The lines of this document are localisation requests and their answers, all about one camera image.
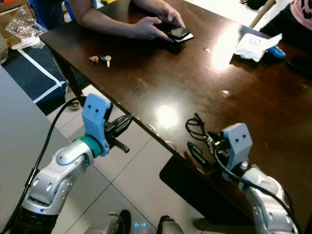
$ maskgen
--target person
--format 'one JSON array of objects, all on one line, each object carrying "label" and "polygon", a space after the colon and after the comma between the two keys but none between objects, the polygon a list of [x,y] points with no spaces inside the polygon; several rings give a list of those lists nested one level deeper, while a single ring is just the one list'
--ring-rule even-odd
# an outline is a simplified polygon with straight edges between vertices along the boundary
[{"label": "person", "polygon": [[[34,9],[37,22],[48,30],[51,30],[64,23],[62,11],[63,0],[29,0],[30,6]],[[180,13],[171,5],[163,0],[132,0],[138,7],[155,14],[165,17],[168,21],[181,27],[185,27]],[[114,20],[105,14],[91,7],[91,0],[70,0],[70,6],[74,12],[75,18],[82,27],[116,36],[122,36],[133,39],[155,39],[162,38],[172,41],[166,34],[154,27],[154,24],[161,23],[157,17],[144,17],[134,24],[123,23]],[[68,81],[65,91],[65,101],[74,98]],[[79,102],[74,101],[68,108],[70,110],[79,109]]]},{"label": "person", "polygon": [[294,0],[260,29],[269,36],[283,34],[283,41],[312,51],[312,0]]}]

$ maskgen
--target pink shirt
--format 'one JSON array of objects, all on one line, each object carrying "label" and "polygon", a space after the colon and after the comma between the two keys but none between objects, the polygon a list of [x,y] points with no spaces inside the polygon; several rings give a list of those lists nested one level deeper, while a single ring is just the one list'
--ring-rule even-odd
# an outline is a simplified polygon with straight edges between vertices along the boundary
[{"label": "pink shirt", "polygon": [[312,0],[294,0],[291,11],[300,24],[312,31]]}]

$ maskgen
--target gray panel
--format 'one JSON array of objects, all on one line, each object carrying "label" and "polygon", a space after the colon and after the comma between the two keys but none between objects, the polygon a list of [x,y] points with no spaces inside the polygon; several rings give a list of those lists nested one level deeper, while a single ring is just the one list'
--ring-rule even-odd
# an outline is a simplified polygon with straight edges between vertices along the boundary
[{"label": "gray panel", "polygon": [[[0,66],[0,230],[13,211],[51,123]],[[40,168],[68,141],[55,129]]]}]

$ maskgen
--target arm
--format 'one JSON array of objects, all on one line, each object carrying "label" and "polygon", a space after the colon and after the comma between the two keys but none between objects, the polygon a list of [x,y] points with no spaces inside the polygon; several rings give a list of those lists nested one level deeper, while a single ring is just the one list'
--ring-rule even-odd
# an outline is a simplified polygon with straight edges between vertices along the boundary
[{"label": "arm", "polygon": [[89,0],[70,0],[77,22],[91,30],[116,36],[154,39],[163,38],[170,40],[167,35],[159,31],[153,24],[160,23],[160,20],[153,17],[145,17],[135,24],[127,24],[114,20],[107,15],[91,7]]},{"label": "arm", "polygon": [[157,16],[166,17],[173,24],[185,27],[180,13],[163,0],[132,0],[138,7]]}]

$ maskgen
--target plastic bag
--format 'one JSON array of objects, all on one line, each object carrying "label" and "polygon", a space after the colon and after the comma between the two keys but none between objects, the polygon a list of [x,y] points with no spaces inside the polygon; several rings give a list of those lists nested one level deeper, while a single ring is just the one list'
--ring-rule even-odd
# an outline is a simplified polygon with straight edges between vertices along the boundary
[{"label": "plastic bag", "polygon": [[39,39],[39,35],[47,32],[34,20],[26,5],[21,6],[14,18],[8,23],[6,31],[20,38],[21,42],[12,46],[12,49],[22,49],[28,46],[33,48],[44,47],[44,43]]},{"label": "plastic bag", "polygon": [[253,59],[256,62],[259,62],[266,50],[276,46],[281,39],[282,34],[270,39],[265,39],[246,33],[239,41],[234,54],[240,55],[243,59]]},{"label": "plastic bag", "polygon": [[14,18],[8,23],[5,30],[20,39],[37,37],[46,32],[44,28],[35,22],[30,11],[25,10],[24,5],[17,10]]}]

